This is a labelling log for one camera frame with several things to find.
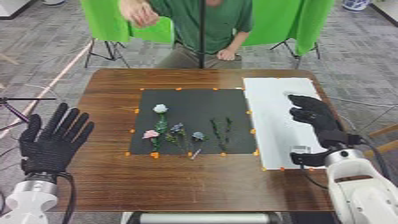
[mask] wooden table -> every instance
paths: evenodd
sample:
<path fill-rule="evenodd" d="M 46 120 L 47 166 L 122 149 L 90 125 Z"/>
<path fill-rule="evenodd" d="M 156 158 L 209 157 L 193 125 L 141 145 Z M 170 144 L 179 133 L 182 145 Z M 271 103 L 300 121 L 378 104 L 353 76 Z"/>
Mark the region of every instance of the wooden table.
<path fill-rule="evenodd" d="M 243 87 L 243 77 L 305 77 L 326 103 L 312 74 L 298 70 L 102 69 L 86 86 L 79 109 L 95 130 L 69 171 L 76 178 L 78 211 L 330 211 L 328 194 L 298 170 L 262 171 L 252 155 L 125 155 L 141 88 Z M 310 172 L 326 183 L 324 172 Z M 60 206 L 67 203 L 60 185 Z"/>

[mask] purple flower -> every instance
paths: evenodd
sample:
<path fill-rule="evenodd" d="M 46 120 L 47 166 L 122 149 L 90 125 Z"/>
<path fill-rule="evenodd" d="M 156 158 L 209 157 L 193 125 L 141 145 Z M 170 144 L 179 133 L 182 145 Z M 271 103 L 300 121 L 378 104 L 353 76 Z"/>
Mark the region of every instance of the purple flower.
<path fill-rule="evenodd" d="M 170 133 L 177 134 L 182 131 L 182 123 L 175 124 L 170 128 Z"/>

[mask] black mat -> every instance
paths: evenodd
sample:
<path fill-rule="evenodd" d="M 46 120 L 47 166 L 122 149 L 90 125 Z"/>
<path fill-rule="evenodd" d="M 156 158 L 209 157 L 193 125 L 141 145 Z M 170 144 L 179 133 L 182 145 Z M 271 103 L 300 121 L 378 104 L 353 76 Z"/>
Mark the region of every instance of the black mat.
<path fill-rule="evenodd" d="M 250 134 L 250 117 L 246 115 L 246 102 L 241 90 L 145 90 L 140 99 L 140 113 L 134 120 L 134 134 L 131 140 L 131 153 L 149 154 L 150 141 L 141 139 L 143 132 L 154 129 L 157 114 L 152 112 L 156 104 L 165 104 L 168 129 L 181 122 L 188 136 L 202 132 L 207 141 L 193 144 L 193 151 L 202 149 L 200 154 L 218 154 L 218 141 L 213 134 L 209 120 L 214 118 L 220 132 L 225 132 L 225 118 L 232 121 L 227 153 L 248 154 L 255 151 L 255 140 Z M 182 154 L 181 149 L 165 141 L 161 136 L 159 154 Z"/>

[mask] white paper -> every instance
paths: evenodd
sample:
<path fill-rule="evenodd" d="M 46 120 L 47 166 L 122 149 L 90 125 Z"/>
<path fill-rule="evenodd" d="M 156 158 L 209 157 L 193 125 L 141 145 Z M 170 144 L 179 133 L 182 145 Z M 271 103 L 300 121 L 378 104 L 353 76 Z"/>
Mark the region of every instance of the white paper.
<path fill-rule="evenodd" d="M 293 121 L 289 115 L 289 94 L 319 99 L 312 81 L 305 78 L 245 78 L 243 82 L 262 167 L 268 170 L 298 169 L 289 159 L 291 147 L 310 147 L 310 153 L 324 151 L 310 125 Z"/>

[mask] green backdrop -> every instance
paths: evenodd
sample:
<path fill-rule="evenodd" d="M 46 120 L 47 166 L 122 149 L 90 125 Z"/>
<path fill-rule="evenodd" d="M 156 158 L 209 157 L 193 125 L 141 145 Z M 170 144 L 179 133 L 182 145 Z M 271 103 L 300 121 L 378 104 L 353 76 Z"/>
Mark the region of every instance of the green backdrop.
<path fill-rule="evenodd" d="M 122 19 L 118 0 L 79 0 L 92 37 L 127 42 L 131 37 L 172 42 L 172 23 L 161 18 L 156 26 L 136 29 Z M 294 52 L 303 55 L 317 40 L 333 0 L 252 0 L 253 29 L 243 46 L 296 39 Z"/>

